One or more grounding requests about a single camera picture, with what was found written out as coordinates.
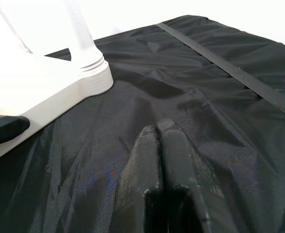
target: black tarp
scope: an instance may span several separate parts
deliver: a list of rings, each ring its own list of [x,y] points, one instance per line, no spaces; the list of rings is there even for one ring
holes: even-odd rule
[[[205,17],[165,24],[285,96],[283,44]],[[285,114],[156,25],[95,43],[114,86],[0,158],[0,232],[107,233],[136,137],[170,118],[213,166],[239,231],[285,233]]]

